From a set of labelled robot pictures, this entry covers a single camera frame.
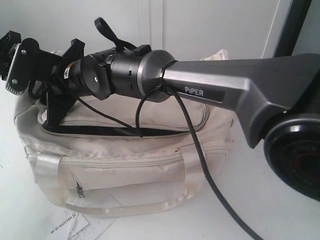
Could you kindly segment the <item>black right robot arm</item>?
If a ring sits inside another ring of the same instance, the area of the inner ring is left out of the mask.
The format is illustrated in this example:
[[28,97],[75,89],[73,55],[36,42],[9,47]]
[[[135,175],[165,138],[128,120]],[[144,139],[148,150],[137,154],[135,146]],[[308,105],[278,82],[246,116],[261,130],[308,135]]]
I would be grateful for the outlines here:
[[295,191],[320,198],[320,56],[177,61],[165,50],[129,43],[89,55],[72,45],[62,55],[39,52],[44,83],[42,127],[52,133],[140,135],[118,127],[63,126],[80,97],[119,95],[161,103],[169,96],[235,112],[250,148],[264,140],[273,172]]

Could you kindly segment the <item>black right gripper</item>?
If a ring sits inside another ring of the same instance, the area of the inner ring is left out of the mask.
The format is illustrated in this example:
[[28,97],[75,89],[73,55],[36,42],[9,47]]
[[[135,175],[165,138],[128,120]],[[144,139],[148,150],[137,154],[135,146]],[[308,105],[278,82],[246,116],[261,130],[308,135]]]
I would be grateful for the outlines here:
[[29,96],[40,99],[45,86],[54,86],[57,90],[46,93],[47,117],[43,126],[56,128],[61,125],[67,113],[75,104],[75,97],[63,84],[63,75],[67,65],[84,57],[85,43],[71,41],[62,57],[30,57]]

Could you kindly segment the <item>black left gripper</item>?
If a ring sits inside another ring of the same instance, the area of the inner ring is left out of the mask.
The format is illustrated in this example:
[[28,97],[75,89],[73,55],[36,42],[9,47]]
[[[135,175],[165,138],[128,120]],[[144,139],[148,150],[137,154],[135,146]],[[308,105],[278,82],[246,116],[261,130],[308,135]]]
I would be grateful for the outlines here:
[[8,76],[16,48],[21,42],[21,34],[11,30],[0,39],[0,79],[3,81]]

